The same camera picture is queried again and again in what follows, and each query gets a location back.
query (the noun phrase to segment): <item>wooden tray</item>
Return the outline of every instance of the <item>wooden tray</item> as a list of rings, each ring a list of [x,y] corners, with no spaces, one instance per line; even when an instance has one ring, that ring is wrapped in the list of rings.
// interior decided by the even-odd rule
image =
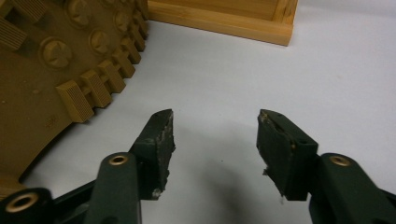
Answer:
[[[287,46],[298,0],[148,0],[149,18]]]

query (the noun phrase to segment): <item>white surface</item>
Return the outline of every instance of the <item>white surface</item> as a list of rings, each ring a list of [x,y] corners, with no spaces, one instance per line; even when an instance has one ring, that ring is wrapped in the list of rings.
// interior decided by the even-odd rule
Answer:
[[[288,47],[151,21],[134,77],[106,109],[68,130],[25,181],[58,197],[127,151],[151,114],[173,108],[167,190],[144,223],[310,223],[279,202],[255,146],[261,108],[286,115],[319,154],[355,159],[396,193],[396,2],[301,0]]]

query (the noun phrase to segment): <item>brown plastic object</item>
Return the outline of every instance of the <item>brown plastic object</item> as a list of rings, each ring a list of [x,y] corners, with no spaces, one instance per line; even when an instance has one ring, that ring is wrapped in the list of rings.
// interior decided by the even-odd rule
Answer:
[[[287,46],[297,0],[148,0],[149,17]]]
[[[0,199],[56,135],[124,89],[148,14],[147,0],[0,0]]]

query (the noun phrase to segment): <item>bamboo tray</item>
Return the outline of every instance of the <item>bamboo tray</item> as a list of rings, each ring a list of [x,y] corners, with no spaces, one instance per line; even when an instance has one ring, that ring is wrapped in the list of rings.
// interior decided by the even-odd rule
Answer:
[[[148,0],[149,18],[287,46],[298,0]]]

